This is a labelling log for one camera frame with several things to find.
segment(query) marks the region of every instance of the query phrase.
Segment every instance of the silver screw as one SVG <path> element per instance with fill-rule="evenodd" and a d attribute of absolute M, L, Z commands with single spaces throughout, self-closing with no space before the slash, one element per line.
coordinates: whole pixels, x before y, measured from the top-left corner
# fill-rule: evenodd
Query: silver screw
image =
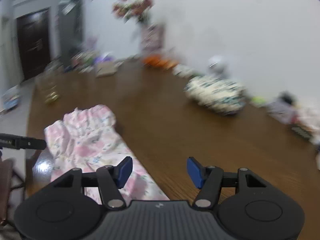
<path fill-rule="evenodd" d="M 124 202 L 120 199 L 112 199 L 108 202 L 108 206 L 112 208 L 122 207 Z"/>
<path fill-rule="evenodd" d="M 210 207 L 211 202 L 207 199 L 198 199 L 195 204 L 197 207 L 205 208 L 205 207 Z"/>

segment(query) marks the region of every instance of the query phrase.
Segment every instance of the wooden table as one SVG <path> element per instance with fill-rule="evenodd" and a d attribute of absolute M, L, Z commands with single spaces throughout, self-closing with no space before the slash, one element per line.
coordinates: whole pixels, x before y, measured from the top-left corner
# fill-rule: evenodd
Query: wooden table
<path fill-rule="evenodd" d="M 45 127 L 76 107 L 107 105 L 124 141 L 170 199 L 192 200 L 198 192 L 186 172 L 189 156 L 230 172 L 247 167 L 302 206 L 306 221 L 299 239 L 319 239 L 320 172 L 314 147 L 263 109 L 247 105 L 236 116 L 221 116 L 198 106 L 185 97 L 186 82 L 139 63 L 124 64 L 103 78 L 68 73 L 54 104 L 44 105 L 34 92 L 27 134 L 44 138 Z M 43 162 L 51 160 L 40 156 L 27 170 L 30 194 L 49 182 L 50 169 L 39 168 Z M 232 194 L 234 189 L 223 189 L 220 200 Z"/>

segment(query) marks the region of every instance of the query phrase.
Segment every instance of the white garment with pink flowers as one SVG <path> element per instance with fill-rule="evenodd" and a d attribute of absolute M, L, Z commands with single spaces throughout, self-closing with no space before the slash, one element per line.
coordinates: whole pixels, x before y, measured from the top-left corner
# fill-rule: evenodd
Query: white garment with pink flowers
<path fill-rule="evenodd" d="M 48 148 L 54 157 L 51 181 L 72 168 L 93 172 L 104 165 L 118 165 L 125 157 L 133 159 L 133 170 L 120 193 L 129 204 L 132 199 L 168 200 L 145 168 L 115 132 L 116 118 L 106 106 L 65 114 L 44 132 Z M 97 188 L 86 188 L 86 195 L 101 203 Z"/>

